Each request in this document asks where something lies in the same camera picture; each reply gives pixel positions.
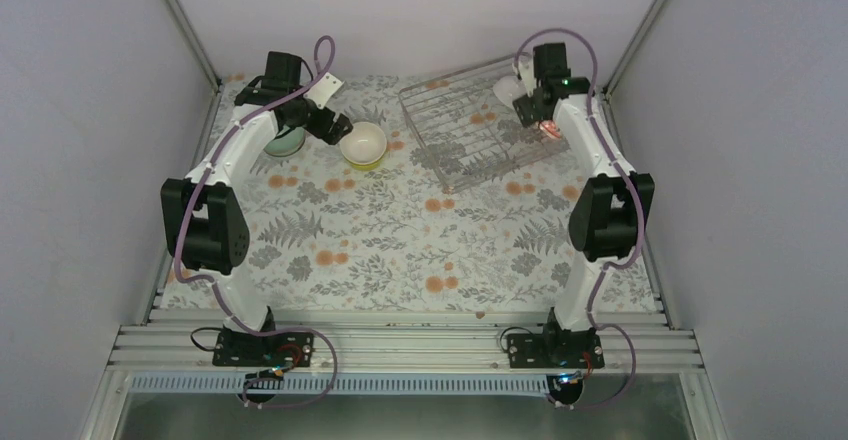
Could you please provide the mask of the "white bowl red rim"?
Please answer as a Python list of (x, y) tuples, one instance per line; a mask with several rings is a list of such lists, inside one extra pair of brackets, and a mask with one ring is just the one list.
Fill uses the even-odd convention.
[(559, 140), (562, 138), (562, 132), (554, 121), (542, 121), (539, 123), (539, 128), (551, 139)]

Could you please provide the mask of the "beige bowl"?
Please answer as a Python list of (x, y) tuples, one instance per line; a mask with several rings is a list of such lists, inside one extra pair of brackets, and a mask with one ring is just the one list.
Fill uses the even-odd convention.
[(354, 123), (352, 132), (339, 142), (344, 158), (357, 163), (370, 163), (382, 158), (387, 147), (384, 131), (369, 122)]

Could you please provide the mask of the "plain white bowl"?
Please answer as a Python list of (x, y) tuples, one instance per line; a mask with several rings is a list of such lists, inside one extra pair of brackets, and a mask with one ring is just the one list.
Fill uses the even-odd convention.
[(510, 109), (515, 109), (514, 102), (527, 94), (524, 83), (517, 76), (500, 78), (494, 84), (493, 92), (497, 100)]

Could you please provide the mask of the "pale green pink-base bowl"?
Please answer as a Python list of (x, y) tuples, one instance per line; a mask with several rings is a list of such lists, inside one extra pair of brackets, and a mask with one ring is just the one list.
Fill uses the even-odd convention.
[(290, 128), (279, 133), (265, 147), (264, 152), (272, 157), (289, 157), (296, 154), (305, 144), (304, 129)]

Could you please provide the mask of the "yellow bowl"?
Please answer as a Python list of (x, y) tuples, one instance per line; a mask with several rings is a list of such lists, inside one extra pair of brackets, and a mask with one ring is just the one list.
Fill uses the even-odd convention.
[(353, 161), (350, 161), (350, 160), (347, 161), (347, 163), (350, 165), (351, 168), (353, 168), (354, 170), (358, 170), (358, 171), (375, 170), (376, 168), (378, 168), (382, 164), (382, 162), (383, 162), (383, 158), (379, 158), (379, 159), (377, 159), (373, 162), (370, 162), (370, 163), (357, 163), (357, 162), (353, 162)]

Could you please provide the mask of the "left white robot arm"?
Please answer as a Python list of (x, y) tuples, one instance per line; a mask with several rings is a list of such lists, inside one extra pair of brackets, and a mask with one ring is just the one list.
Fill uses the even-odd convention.
[(330, 72), (333, 61), (316, 60), (303, 80), (303, 58), (270, 52), (263, 74), (234, 99), (227, 127), (187, 174), (167, 179), (160, 198), (168, 251), (181, 284), (206, 284), (225, 314), (224, 334), (255, 365), (278, 351), (270, 307), (259, 298), (244, 262), (250, 228), (237, 198), (240, 185), (269, 143), (302, 130), (329, 145), (353, 129), (328, 106), (343, 83)]

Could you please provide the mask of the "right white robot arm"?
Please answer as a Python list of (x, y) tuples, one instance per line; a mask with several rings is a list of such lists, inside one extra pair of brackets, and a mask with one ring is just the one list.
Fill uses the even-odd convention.
[(638, 257), (655, 183), (638, 173), (616, 145), (595, 98), (594, 81), (572, 74), (563, 43), (534, 47), (515, 71), (526, 92), (513, 107), (525, 127), (565, 139), (586, 177), (569, 217), (576, 251), (566, 292), (551, 309), (541, 335), (544, 359), (565, 367), (596, 348), (594, 303), (610, 270)]

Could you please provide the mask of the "floral table mat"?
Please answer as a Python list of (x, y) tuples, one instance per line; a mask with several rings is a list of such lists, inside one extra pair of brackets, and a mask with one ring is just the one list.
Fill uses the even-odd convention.
[(308, 140), (261, 154), (237, 189), (260, 295), (283, 310), (529, 312), (551, 307), (575, 259), (567, 221), (585, 179), (570, 152), (447, 193), (407, 127), (408, 80), (349, 79), (333, 108), (379, 125), (383, 163), (352, 168)]

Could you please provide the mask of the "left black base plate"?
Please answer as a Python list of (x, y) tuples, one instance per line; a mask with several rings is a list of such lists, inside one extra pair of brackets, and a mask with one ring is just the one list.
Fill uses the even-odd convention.
[(212, 364), (217, 367), (308, 367), (314, 335), (294, 332), (269, 337), (224, 330), (218, 335)]

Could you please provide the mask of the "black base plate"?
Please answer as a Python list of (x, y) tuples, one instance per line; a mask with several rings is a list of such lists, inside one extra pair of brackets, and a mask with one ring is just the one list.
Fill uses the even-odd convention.
[(600, 338), (593, 331), (509, 333), (506, 351), (512, 369), (600, 369), (606, 364)]
[(314, 335), (294, 332), (269, 337), (224, 330), (218, 335), (212, 364), (217, 367), (308, 367)]

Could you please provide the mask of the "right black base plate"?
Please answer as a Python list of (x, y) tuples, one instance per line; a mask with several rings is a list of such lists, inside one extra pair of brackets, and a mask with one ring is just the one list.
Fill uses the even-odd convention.
[(509, 333), (506, 351), (512, 369), (600, 369), (606, 364), (600, 338), (593, 331)]

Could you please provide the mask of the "aluminium mounting rail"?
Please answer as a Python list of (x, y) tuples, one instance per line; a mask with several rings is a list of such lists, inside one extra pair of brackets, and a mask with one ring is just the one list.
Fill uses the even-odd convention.
[[(518, 355), (497, 327), (321, 326), (310, 368), (329, 373), (494, 374), (508, 372)], [(210, 369), (215, 335), (194, 325), (149, 325), (119, 330), (108, 366), (126, 370)], [(600, 334), (600, 373), (697, 372), (704, 367), (691, 332), (660, 328)]]

